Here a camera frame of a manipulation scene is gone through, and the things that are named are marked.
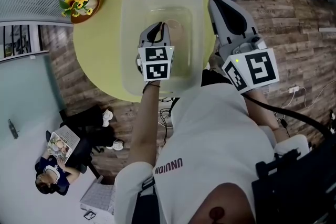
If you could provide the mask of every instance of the flower pot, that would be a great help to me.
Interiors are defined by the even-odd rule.
[[[87,2],[87,4],[85,5],[85,9],[95,9],[98,5],[98,0],[89,0]],[[76,11],[80,14],[80,15],[86,15],[86,10],[84,8],[81,9],[77,9]]]

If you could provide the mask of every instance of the wooden tray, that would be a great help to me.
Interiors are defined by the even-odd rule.
[[[97,4],[96,8],[93,10],[91,15],[79,15],[78,17],[73,17],[73,13],[75,13],[75,10],[72,10],[72,12],[71,12],[71,22],[73,24],[80,24],[82,22],[85,22],[90,17],[92,17],[98,11],[99,6],[100,6],[100,1],[101,0],[97,0],[97,1],[98,1],[98,4]]]

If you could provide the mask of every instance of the clear plastic container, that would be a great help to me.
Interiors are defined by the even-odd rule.
[[[169,80],[161,81],[161,97],[179,97],[192,87],[200,87],[203,69],[203,0],[122,0],[121,72],[123,87],[142,95],[145,85],[137,69],[139,38],[156,22],[170,27],[174,60]]]

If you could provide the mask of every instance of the wooden floor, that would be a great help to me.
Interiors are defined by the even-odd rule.
[[[286,105],[292,97],[288,88],[297,85],[306,88],[309,106],[322,88],[336,79],[336,33],[318,32],[319,27],[336,26],[336,6],[326,0],[238,0],[237,3],[252,14],[267,46],[275,51],[280,82],[263,89],[269,103]],[[43,26],[41,33],[43,47],[50,50],[67,113],[72,115],[94,104],[99,104],[102,109],[109,107],[114,112],[111,126],[117,137],[125,141],[125,148],[119,152],[106,150],[93,157],[98,172],[107,182],[113,183],[127,160],[138,104],[103,93],[86,77],[76,59],[72,28]],[[336,83],[329,85],[319,100],[306,109],[305,91],[300,88],[288,108],[326,123],[329,110],[336,105],[335,90]],[[160,104],[160,107],[167,106],[168,103]],[[321,135],[312,127],[297,120],[286,120],[289,134],[304,134],[313,144],[321,141]],[[163,145],[164,134],[164,127],[159,125],[158,146]]]

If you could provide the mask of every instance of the potted plant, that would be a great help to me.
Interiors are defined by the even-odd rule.
[[[97,5],[98,0],[59,0],[59,6],[64,10],[62,12],[63,17],[91,15]]]

